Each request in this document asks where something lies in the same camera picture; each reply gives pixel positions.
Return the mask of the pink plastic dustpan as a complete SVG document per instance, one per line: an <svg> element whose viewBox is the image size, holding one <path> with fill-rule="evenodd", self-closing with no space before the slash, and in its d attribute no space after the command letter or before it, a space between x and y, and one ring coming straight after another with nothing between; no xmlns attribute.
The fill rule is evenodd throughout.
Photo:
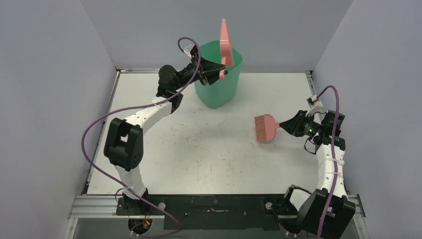
<svg viewBox="0 0 422 239"><path fill-rule="evenodd" d="M234 57L232 53L228 25L225 18L221 20L219 47L221 54L221 64L225 67L232 67L234 65Z"/></svg>

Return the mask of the green plastic bin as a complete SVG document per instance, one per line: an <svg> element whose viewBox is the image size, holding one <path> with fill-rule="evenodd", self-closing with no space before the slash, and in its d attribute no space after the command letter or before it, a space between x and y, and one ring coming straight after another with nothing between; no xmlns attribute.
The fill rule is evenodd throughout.
<svg viewBox="0 0 422 239"><path fill-rule="evenodd" d="M221 53L219 41L213 40L200 46L202 56L209 61L220 62ZM228 67L228 73L223 79L216 81L212 85L202 85L200 82L194 82L194 87L199 99L209 108L219 108L231 101L236 93L241 66L243 63L242 55L232 48L234 65Z"/></svg>

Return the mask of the pink hand brush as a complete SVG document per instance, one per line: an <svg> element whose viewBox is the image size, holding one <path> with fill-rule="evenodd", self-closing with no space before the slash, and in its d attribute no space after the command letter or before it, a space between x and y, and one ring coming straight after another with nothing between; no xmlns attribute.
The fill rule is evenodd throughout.
<svg viewBox="0 0 422 239"><path fill-rule="evenodd" d="M259 143L272 141L280 128L280 122L270 114L254 117L256 141Z"/></svg>

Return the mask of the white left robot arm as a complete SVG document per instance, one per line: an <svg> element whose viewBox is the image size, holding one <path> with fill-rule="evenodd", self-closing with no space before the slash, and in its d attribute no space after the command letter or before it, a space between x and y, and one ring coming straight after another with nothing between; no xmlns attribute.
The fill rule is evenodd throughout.
<svg viewBox="0 0 422 239"><path fill-rule="evenodd" d="M124 186L123 201L136 214L145 213L150 207L148 190L142 181L139 164L144 153L144 135L162 118L175 112L183 99L180 88L199 81L211 85L227 74L227 67L234 65L231 53L223 53L221 62L206 60L191 53L191 62L181 71L171 65L160 68L158 90L151 106L143 108L124 119L114 118L109 125L104 155L118 171Z"/></svg>

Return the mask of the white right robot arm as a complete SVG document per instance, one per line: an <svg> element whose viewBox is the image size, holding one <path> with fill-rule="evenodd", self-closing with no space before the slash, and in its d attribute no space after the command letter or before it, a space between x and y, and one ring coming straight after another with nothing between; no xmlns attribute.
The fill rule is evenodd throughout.
<svg viewBox="0 0 422 239"><path fill-rule="evenodd" d="M299 110L292 119L280 124L290 135L310 138L318 160L316 189L310 192L291 185L281 200L284 213L296 214L294 220L281 223L292 234L305 231L322 239L338 239L356 212L344 186L345 140L340 137L344 118L339 114L335 119L335 112L329 110L317 123L307 111Z"/></svg>

